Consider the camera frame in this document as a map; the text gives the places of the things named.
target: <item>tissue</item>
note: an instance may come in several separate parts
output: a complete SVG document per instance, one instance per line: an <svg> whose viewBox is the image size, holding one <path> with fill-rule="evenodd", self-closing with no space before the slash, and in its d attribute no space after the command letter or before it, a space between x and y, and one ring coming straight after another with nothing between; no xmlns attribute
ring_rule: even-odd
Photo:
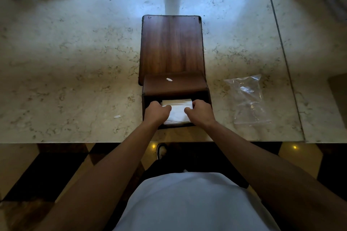
<svg viewBox="0 0 347 231"><path fill-rule="evenodd" d="M193 103L191 99L165 100L161 103L161 105L163 107L171 105L172 108L168 119L164 122L165 125L179 125L190 123L190 120L184 112L184 109L187 107L193 109Z"/></svg>

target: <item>white t-shirt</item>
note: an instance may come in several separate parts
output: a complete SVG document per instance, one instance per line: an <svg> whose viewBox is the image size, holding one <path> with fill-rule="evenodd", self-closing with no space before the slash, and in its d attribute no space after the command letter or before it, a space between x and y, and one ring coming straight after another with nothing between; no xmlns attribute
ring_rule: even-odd
<svg viewBox="0 0 347 231"><path fill-rule="evenodd" d="M170 173L143 181L119 230L280 230L252 194L220 173Z"/></svg>

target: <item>marble countertop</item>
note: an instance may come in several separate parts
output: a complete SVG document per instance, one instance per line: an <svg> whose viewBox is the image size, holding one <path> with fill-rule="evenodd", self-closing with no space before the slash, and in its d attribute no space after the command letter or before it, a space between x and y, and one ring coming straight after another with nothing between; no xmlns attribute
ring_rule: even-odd
<svg viewBox="0 0 347 231"><path fill-rule="evenodd" d="M346 143L328 78L347 73L347 25L325 0L273 0L306 142Z"/></svg>
<svg viewBox="0 0 347 231"><path fill-rule="evenodd" d="M216 119L250 141L302 141L270 0L0 0L0 142L113 142L142 120L141 18L200 15ZM233 125L224 79L262 74L272 123ZM197 127L153 141L211 141Z"/></svg>

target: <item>hand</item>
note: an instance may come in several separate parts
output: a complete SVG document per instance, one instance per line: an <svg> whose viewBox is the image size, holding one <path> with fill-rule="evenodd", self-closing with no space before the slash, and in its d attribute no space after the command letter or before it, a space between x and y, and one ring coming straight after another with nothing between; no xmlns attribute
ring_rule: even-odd
<svg viewBox="0 0 347 231"><path fill-rule="evenodd" d="M162 125L169 117L171 106L162 107L159 102L153 101L145 110L144 122L152 124L156 128Z"/></svg>
<svg viewBox="0 0 347 231"><path fill-rule="evenodd" d="M210 125L216 123L213 115L212 106L202 100L193 101L193 109L187 107L184 109L190 121L206 130Z"/></svg>

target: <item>wooden board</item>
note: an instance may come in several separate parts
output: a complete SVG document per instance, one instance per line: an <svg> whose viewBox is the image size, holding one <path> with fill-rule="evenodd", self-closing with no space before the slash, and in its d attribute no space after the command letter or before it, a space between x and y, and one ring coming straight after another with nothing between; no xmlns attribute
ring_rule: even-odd
<svg viewBox="0 0 347 231"><path fill-rule="evenodd" d="M138 83L146 74L182 71L201 71L205 78L201 17L143 16Z"/></svg>

